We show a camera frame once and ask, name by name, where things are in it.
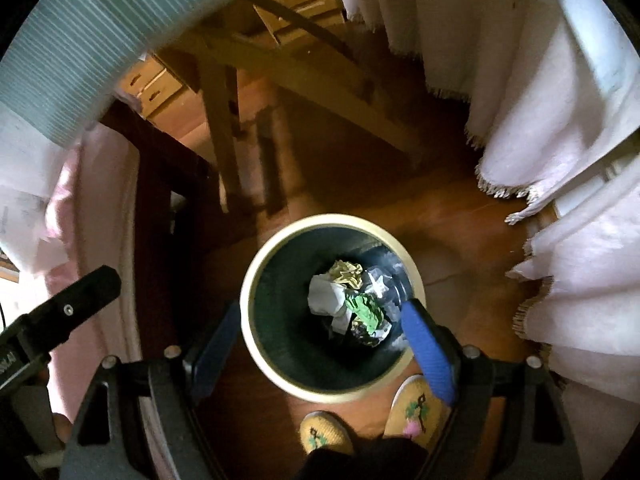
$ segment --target yellow slipper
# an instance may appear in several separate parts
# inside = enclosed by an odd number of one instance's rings
[[[309,413],[300,423],[300,442],[307,454],[324,447],[353,455],[353,444],[342,424],[327,412]]]
[[[450,409],[431,393],[422,375],[409,377],[396,393],[384,437],[405,437],[433,452]]]

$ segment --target cabinet drawer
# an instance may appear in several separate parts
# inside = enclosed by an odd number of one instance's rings
[[[136,63],[120,81],[120,88],[127,94],[137,96],[164,70],[164,66],[153,57]]]
[[[149,116],[169,97],[175,94],[182,83],[172,76],[167,69],[163,69],[161,75],[157,76],[149,86],[147,86],[140,94],[140,102],[142,103],[143,117]]]

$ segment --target teal striped fabric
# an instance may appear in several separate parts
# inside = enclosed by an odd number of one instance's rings
[[[0,101],[68,147],[150,47],[225,0],[40,0],[0,62]]]

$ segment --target blue handle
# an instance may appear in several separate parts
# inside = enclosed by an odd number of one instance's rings
[[[418,300],[402,304],[401,324],[431,391],[452,406],[456,400],[460,345],[448,329],[436,325]]]
[[[191,367],[190,396],[194,404],[212,394],[239,332],[240,303],[236,300],[227,305],[220,323],[204,332],[201,336],[204,341],[194,345],[188,352],[186,360]]]

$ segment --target curtain fringe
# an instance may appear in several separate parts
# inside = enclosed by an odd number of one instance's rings
[[[511,328],[518,335],[519,338],[527,339],[527,335],[524,330],[524,322],[529,313],[529,310],[537,305],[540,301],[544,300],[549,293],[551,292],[551,288],[554,285],[554,279],[551,276],[547,276],[542,279],[542,285],[540,285],[540,290],[533,297],[529,298],[526,301],[523,301],[518,307],[516,313],[513,315],[513,322],[511,324]]]
[[[549,343],[541,343],[540,350],[538,351],[538,357],[542,361],[542,364],[545,365],[545,368],[549,370],[549,357],[551,356],[551,351],[553,349],[553,345]]]
[[[515,195],[517,198],[524,198],[527,201],[527,205],[532,205],[540,198],[540,192],[535,184],[529,184],[528,186],[500,186],[499,184],[489,182],[480,173],[481,164],[482,160],[476,166],[478,188],[487,193],[487,195],[491,195],[494,198],[510,198],[512,195]],[[504,221],[509,225],[514,225],[526,217],[522,212],[511,213]]]
[[[456,92],[455,90],[447,90],[444,88],[436,88],[435,86],[429,86],[425,83],[427,92],[434,97],[440,99],[452,99],[454,101],[461,101],[463,103],[470,103],[471,97],[464,92]]]
[[[474,150],[484,148],[484,139],[480,136],[472,134],[465,124],[466,145],[471,146]]]
[[[406,52],[404,50],[398,50],[397,48],[393,48],[391,45],[389,45],[389,50],[396,57],[402,57],[404,59],[411,59],[412,61],[422,62],[422,54],[420,54],[420,52],[415,52],[415,51]]]
[[[364,25],[364,27],[367,30],[370,30],[371,32],[376,32],[377,30],[380,30],[381,28],[385,28],[385,25],[383,23],[374,23],[373,25],[369,25],[369,23],[367,23],[364,20],[364,16],[362,15],[362,13],[360,11],[356,12],[353,16],[351,16],[349,18],[350,22],[356,23],[357,25]]]
[[[522,248],[524,249],[524,255],[526,258],[530,258],[533,256],[533,248],[531,247],[531,240],[533,240],[533,238],[529,238],[526,242],[524,242],[524,245],[522,246]]]

